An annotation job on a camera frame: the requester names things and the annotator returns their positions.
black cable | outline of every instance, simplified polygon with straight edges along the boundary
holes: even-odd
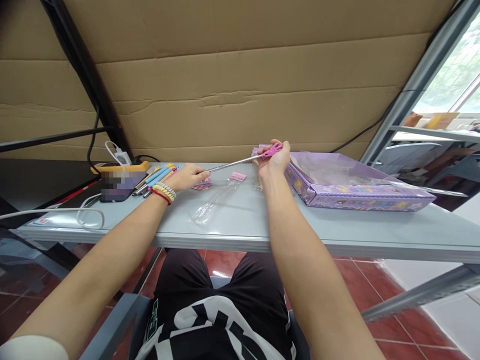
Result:
[[[140,161],[140,158],[150,158],[150,159],[155,160],[157,163],[160,162],[160,160],[158,160],[156,157],[153,157],[153,156],[150,156],[150,155],[137,155],[137,156],[135,156],[135,158],[133,159],[133,163],[136,164],[137,162],[139,162],[139,161]]]
[[[100,112],[99,112],[99,107],[97,106],[96,107],[96,118],[95,118],[95,124],[93,125],[93,128],[96,129],[98,126],[99,126],[99,119],[100,119]],[[96,133],[92,134],[91,136],[91,141],[90,141],[90,146],[88,147],[88,151],[86,152],[86,160],[88,161],[88,163],[90,164],[91,168],[93,170],[95,170],[95,172],[98,174],[98,175],[102,175],[102,173],[95,167],[95,165],[93,164],[92,160],[90,160],[90,155],[92,154],[92,148],[94,147],[94,142],[95,142],[95,135],[97,135]]]
[[[436,27],[436,29],[431,33],[430,37],[428,38],[426,42],[426,49],[430,47],[434,39],[437,37],[439,34],[440,30],[445,26],[448,20],[452,17],[453,14],[457,12],[457,10],[462,6],[462,4],[465,2],[465,0],[459,0],[450,10],[450,12],[445,16],[445,18],[442,20],[442,22]]]
[[[430,35],[430,37],[428,38],[428,41],[426,42],[426,47],[425,47],[425,51],[423,52],[425,54],[425,52],[428,50],[428,48],[430,47],[430,45],[432,44],[432,42],[434,41],[434,39],[438,36],[440,30],[445,26],[445,24],[447,23],[447,21],[452,17],[453,14],[455,14],[455,12],[460,8],[460,6],[462,6],[462,4],[465,2],[465,0],[459,0],[454,7],[451,8],[450,12],[445,16],[445,18],[443,19],[443,21],[436,27],[436,29],[432,32],[432,34]],[[388,107],[386,108],[385,112],[383,113],[383,115],[377,120],[375,121],[375,123],[373,123],[372,125],[370,125],[369,127],[367,127],[366,129],[362,130],[361,132],[359,132],[357,135],[355,135],[354,137],[352,137],[350,140],[348,140],[347,142],[345,142],[344,144],[340,145],[339,147],[337,147],[336,149],[330,151],[330,153],[335,153],[337,152],[338,150],[346,147],[348,144],[350,144],[351,142],[355,141],[356,139],[358,139],[360,136],[362,136],[363,134],[365,134],[368,130],[370,129],[373,129],[374,127],[376,127],[378,124],[380,124],[384,119],[385,117],[387,116],[388,112],[390,111],[390,109],[393,107],[395,101],[397,101],[397,99],[399,98],[400,94],[401,93],[404,93],[404,92],[410,92],[410,91],[417,91],[417,90],[403,90],[403,91],[400,91],[398,93],[397,96],[395,96],[395,98],[392,100],[392,102],[390,103],[390,105],[388,105]]]
[[[337,152],[338,150],[340,150],[341,148],[344,148],[346,147],[348,144],[350,144],[351,142],[355,141],[356,139],[358,139],[360,136],[362,136],[363,134],[365,134],[368,130],[370,129],[373,129],[374,127],[376,127],[378,124],[380,124],[384,119],[385,119],[385,116],[387,116],[388,112],[390,111],[390,109],[394,106],[394,103],[395,101],[397,101],[397,99],[399,98],[400,94],[403,93],[403,91],[400,91],[397,96],[395,96],[395,98],[392,100],[392,102],[390,103],[390,105],[388,105],[388,107],[386,108],[385,112],[382,114],[382,116],[380,116],[380,118],[375,121],[372,125],[370,125],[369,127],[367,127],[366,129],[362,130],[361,132],[359,132],[357,135],[355,135],[354,137],[352,137],[350,140],[348,140],[347,142],[343,143],[342,145],[340,145],[339,147],[337,147],[336,149],[333,149],[332,151],[329,151],[330,153],[335,153]]]

white wall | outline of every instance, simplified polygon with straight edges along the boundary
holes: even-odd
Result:
[[[480,193],[454,213],[480,225]],[[406,290],[460,265],[455,262],[385,260],[386,270]],[[471,359],[480,359],[480,286],[434,301],[423,309],[465,354]]]

black shorts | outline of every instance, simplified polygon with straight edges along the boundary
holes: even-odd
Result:
[[[248,252],[230,283],[214,289],[207,264],[197,250],[170,249],[154,292],[158,324],[173,322],[179,310],[211,296],[229,298],[253,331],[285,359],[292,358],[285,291],[272,253]]]

white sleeve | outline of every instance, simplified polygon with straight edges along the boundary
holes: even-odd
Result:
[[[5,360],[69,360],[65,348],[44,336],[16,337],[0,346],[0,359]]]

white table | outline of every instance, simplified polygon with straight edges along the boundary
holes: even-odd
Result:
[[[209,169],[219,164],[200,165]],[[192,222],[191,215],[210,199],[233,170],[247,174],[247,178],[228,203],[206,225]],[[257,175],[253,166],[240,164],[216,171],[210,178],[213,185],[208,190],[190,189],[178,195],[174,205],[167,208],[152,245],[270,251],[266,202],[263,192],[255,190]],[[130,196],[123,202],[95,203],[92,208],[105,213],[105,225],[100,230],[80,228],[76,222],[76,212],[53,212],[45,215],[48,218],[46,224],[30,222],[14,232],[36,246],[41,246],[42,242],[96,243],[143,200],[141,196]],[[480,226],[436,205],[431,204],[416,213],[404,213],[307,207],[296,194],[295,200],[334,256],[480,264]],[[98,216],[88,211],[83,219],[87,224],[95,224],[98,223]],[[386,310],[382,309],[380,316],[385,314]],[[365,319],[370,321],[377,318],[378,311]]]
[[[398,142],[410,142],[410,141],[422,141],[422,142],[451,142],[453,140],[445,138],[445,137],[438,137],[438,136],[430,136],[430,135],[422,135],[422,134],[414,134],[409,132],[399,131],[397,132],[392,141]]]
[[[421,136],[428,136],[434,138],[442,138],[445,139],[444,141],[463,141],[468,143],[480,143],[480,133],[474,131],[446,131],[446,130],[432,130],[426,129],[421,127],[409,127],[409,126],[391,126],[390,130],[395,130],[398,132],[410,133],[410,136],[413,134],[421,135]],[[417,140],[397,140],[393,137],[393,141],[417,141]]]

